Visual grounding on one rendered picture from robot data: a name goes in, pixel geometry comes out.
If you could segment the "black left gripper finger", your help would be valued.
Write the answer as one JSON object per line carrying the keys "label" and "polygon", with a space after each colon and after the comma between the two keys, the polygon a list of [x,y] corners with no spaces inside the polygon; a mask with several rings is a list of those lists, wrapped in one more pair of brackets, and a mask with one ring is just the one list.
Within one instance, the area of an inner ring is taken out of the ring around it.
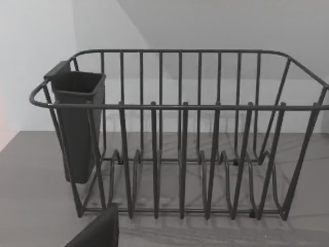
{"label": "black left gripper finger", "polygon": [[64,247],[118,247],[119,210],[117,203],[110,203],[83,230],[78,232]]}

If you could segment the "dark grey cutlery holder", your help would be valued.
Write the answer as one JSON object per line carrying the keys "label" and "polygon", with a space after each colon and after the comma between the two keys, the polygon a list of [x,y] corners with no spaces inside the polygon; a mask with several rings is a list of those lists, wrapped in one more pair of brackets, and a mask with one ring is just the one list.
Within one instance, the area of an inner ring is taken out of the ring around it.
{"label": "dark grey cutlery holder", "polygon": [[[74,72],[66,61],[59,62],[45,76],[51,82],[56,102],[67,104],[103,104],[106,75],[91,72]],[[94,167],[92,141],[87,110],[62,109],[62,124],[67,137],[69,166],[73,181],[85,184]]]}

